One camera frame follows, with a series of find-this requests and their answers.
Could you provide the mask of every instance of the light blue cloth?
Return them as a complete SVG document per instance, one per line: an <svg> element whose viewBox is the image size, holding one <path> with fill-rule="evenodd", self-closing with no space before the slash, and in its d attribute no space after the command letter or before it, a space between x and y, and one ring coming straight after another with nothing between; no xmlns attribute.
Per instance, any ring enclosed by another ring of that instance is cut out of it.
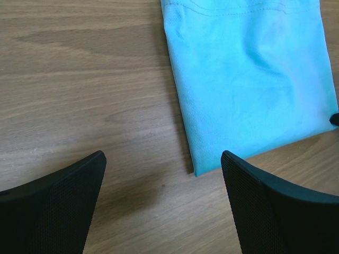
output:
<svg viewBox="0 0 339 254"><path fill-rule="evenodd" d="M162 0L195 175L334 127L319 0Z"/></svg>

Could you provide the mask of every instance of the wooden table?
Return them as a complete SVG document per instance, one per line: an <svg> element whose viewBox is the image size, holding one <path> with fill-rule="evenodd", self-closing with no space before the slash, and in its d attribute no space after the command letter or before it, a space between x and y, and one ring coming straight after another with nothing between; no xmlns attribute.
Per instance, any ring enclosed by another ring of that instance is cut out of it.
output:
<svg viewBox="0 0 339 254"><path fill-rule="evenodd" d="M322 11L339 87L339 2ZM96 151L85 253L240 253L221 170L195 178L159 0L0 4L0 191ZM339 131L249 161L339 195Z"/></svg>

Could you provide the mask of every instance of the black object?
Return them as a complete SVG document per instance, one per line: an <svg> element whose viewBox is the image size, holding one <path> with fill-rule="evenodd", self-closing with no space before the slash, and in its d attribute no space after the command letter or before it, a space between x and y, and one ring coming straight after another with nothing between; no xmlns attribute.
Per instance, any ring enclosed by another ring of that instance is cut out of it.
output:
<svg viewBox="0 0 339 254"><path fill-rule="evenodd" d="M339 253L339 197L290 183L229 151L222 172L244 254Z"/></svg>
<svg viewBox="0 0 339 254"><path fill-rule="evenodd" d="M0 192L0 253L82 253L105 167L98 151Z"/></svg>
<svg viewBox="0 0 339 254"><path fill-rule="evenodd" d="M339 113L332 115L329 121L331 124L339 126Z"/></svg>

